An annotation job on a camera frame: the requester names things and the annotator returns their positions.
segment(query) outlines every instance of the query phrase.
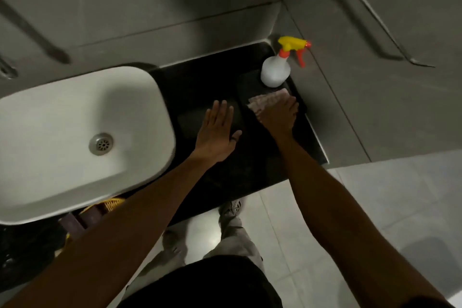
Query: pink cleaning cloth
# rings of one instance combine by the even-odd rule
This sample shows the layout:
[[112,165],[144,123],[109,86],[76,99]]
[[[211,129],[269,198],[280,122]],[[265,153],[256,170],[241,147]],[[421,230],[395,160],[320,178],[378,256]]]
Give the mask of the pink cleaning cloth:
[[290,94],[286,88],[269,94],[257,95],[249,99],[249,104],[247,107],[250,108],[256,115],[258,115],[266,106],[275,104],[280,99],[289,96]]

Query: drain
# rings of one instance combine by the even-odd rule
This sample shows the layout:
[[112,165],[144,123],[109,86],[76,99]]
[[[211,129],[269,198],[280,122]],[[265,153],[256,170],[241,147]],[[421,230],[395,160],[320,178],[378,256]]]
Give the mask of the drain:
[[114,146],[114,139],[107,133],[95,135],[88,145],[90,152],[96,156],[107,154]]

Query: yellow spray nozzle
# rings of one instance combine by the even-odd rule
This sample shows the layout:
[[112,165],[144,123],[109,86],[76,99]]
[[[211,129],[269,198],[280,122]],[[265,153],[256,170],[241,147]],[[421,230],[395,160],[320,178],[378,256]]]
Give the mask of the yellow spray nozzle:
[[301,50],[305,47],[309,47],[311,44],[304,39],[295,37],[280,37],[278,43],[282,45],[284,51],[290,50]]

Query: hand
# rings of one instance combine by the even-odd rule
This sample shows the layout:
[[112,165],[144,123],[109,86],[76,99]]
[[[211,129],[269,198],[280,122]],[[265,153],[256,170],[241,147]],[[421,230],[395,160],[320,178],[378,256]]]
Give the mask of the hand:
[[275,140],[292,137],[292,127],[297,118],[298,102],[293,96],[283,97],[267,106],[257,115],[258,120],[268,129]]
[[202,127],[197,134],[196,148],[191,157],[204,160],[210,166],[224,161],[234,151],[242,134],[241,130],[237,130],[230,139],[233,115],[234,107],[227,108],[225,100],[221,105],[214,101],[212,109],[205,112]]

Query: sink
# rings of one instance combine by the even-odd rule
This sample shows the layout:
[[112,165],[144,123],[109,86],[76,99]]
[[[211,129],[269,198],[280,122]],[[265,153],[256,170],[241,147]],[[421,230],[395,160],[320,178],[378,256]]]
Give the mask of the sink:
[[21,224],[159,176],[175,133],[155,80],[123,66],[0,99],[0,223]]

